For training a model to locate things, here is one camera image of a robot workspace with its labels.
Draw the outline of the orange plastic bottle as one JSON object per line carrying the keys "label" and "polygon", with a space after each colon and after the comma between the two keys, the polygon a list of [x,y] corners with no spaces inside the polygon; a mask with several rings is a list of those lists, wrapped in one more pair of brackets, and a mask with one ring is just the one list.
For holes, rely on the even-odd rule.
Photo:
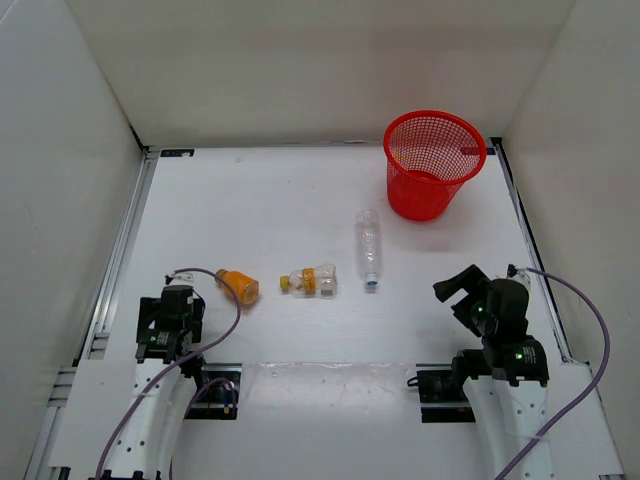
{"label": "orange plastic bottle", "polygon": [[219,269],[216,275],[219,279],[224,280],[224,283],[220,281],[216,281],[216,283],[229,298],[236,294],[243,306],[251,306],[257,301],[259,296],[258,280],[239,271],[226,269]]}

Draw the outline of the clear bottle with blue cap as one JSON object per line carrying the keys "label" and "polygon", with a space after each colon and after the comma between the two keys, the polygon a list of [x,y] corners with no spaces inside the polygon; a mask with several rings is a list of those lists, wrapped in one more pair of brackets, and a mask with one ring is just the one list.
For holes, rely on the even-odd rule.
{"label": "clear bottle with blue cap", "polygon": [[368,290],[378,287],[382,265],[381,230],[375,210],[363,210],[355,222],[358,273]]}

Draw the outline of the clear bottle with yellow cap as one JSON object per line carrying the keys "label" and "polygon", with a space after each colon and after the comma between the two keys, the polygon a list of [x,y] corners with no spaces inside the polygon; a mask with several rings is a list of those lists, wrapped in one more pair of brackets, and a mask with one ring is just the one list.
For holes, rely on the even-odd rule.
{"label": "clear bottle with yellow cap", "polygon": [[283,294],[298,298],[333,298],[338,289],[336,266],[325,263],[295,270],[279,278],[279,287]]}

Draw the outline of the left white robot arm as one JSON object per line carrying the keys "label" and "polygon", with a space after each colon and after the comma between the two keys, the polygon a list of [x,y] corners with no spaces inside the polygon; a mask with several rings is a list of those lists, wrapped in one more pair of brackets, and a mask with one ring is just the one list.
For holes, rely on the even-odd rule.
{"label": "left white robot arm", "polygon": [[50,465],[72,479],[167,478],[189,402],[210,386],[204,313],[185,282],[123,296],[103,357],[78,367]]}

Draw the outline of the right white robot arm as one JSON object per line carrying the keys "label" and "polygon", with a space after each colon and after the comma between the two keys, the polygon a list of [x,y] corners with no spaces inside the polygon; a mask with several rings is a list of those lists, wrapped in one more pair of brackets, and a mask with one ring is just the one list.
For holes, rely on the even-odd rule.
{"label": "right white robot arm", "polygon": [[459,351],[450,374],[433,380],[431,390],[438,400],[469,402],[493,479],[555,476],[540,431],[547,421],[549,369],[544,347],[528,332],[529,290],[529,277],[514,268],[491,279],[475,265],[434,285],[440,302],[465,294],[452,305],[453,316],[482,346]]}

